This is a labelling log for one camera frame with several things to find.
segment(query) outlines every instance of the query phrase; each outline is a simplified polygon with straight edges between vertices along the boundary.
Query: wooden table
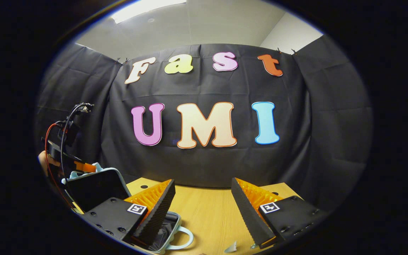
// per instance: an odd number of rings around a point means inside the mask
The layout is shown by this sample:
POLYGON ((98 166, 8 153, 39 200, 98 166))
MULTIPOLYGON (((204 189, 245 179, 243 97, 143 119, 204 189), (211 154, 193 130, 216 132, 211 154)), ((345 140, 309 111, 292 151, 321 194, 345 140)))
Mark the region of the wooden table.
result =
MULTIPOLYGON (((131 194, 144 190, 142 185, 152 187, 158 184, 145 178, 139 178, 127 184, 131 194)), ((285 183, 262 186, 269 192, 277 192, 280 197, 298 196, 285 183)), ((194 235, 193 243, 181 250, 167 250, 165 255, 223 255, 224 250, 237 241, 237 251, 232 255, 249 255, 260 252, 257 246, 250 247, 254 241, 245 226, 230 189, 204 189, 175 186, 175 196, 169 211, 182 217, 183 227, 194 235)), ((172 245, 182 245, 188 241, 188 235, 178 232, 172 245)))

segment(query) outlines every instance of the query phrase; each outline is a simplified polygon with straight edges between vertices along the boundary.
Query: wall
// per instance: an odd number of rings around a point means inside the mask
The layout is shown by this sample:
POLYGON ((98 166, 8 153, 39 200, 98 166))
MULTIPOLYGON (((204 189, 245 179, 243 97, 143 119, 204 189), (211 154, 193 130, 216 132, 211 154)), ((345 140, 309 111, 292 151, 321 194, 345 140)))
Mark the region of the wall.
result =
POLYGON ((293 54, 291 49, 298 51, 321 36, 322 33, 308 23, 286 13, 261 43, 261 47, 272 50, 279 48, 282 52, 293 54))

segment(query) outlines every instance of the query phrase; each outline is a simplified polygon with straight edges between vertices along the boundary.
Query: black backdrop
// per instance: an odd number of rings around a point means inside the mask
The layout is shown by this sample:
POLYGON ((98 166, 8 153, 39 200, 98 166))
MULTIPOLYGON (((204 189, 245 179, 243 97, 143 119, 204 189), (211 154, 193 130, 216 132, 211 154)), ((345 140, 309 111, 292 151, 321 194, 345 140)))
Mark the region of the black backdrop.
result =
MULTIPOLYGON (((0 253, 116 252, 114 242, 76 221, 51 193, 35 160, 34 143, 27 142, 32 141, 30 120, 41 75, 61 46, 51 45, 112 3, 0 2, 4 17, 0 18, 0 253)), ((317 24, 347 51, 376 109, 373 147, 355 190, 314 234, 288 250, 408 254, 408 2, 282 3, 317 24)))
MULTIPOLYGON (((246 45, 188 45, 126 63, 71 45, 52 63, 42 82, 37 139, 79 102, 94 103, 96 108, 89 116, 77 118, 83 130, 72 152, 89 163, 117 168, 127 183, 139 177, 207 188, 229 188, 232 177, 258 186, 285 182, 324 210, 337 207, 353 188, 366 165, 372 139, 366 89, 353 65, 325 35, 296 55, 246 45), (212 56, 228 51, 236 55, 238 68, 215 71, 212 56), (168 59, 179 54, 192 56, 193 70, 166 74, 168 59), (257 59, 264 54, 278 59, 283 76, 265 71, 257 59), (156 61, 146 73, 125 84, 133 63, 151 57, 156 61), (280 136, 276 143, 254 141, 259 128, 251 104, 259 101, 275 104, 275 130, 280 136), (231 118, 237 144, 178 148, 181 115, 176 107, 196 103, 207 117, 218 102, 234 105, 231 118), (163 135, 159 144, 146 146, 134 136, 130 111, 153 103, 165 105, 163 135)), ((143 119, 144 132, 151 134, 149 111, 143 119)))

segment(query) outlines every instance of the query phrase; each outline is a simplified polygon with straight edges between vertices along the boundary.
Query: pink letter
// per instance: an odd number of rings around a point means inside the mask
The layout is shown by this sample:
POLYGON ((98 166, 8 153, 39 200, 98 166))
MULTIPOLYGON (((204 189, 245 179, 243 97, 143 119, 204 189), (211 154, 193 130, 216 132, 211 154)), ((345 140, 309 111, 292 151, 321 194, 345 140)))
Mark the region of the pink letter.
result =
POLYGON ((154 132, 148 136, 144 133, 143 129, 143 113, 145 108, 143 106, 134 107, 131 110, 133 115, 133 130, 135 131, 135 137, 138 142, 148 146, 154 146, 162 139, 162 111, 165 109, 163 103, 154 103, 149 106, 149 111, 152 112, 152 123, 154 126, 154 132))
POLYGON ((237 61, 232 58, 235 58, 235 55, 232 52, 219 52, 212 57, 215 62, 212 66, 219 72, 235 70, 238 64, 237 61))

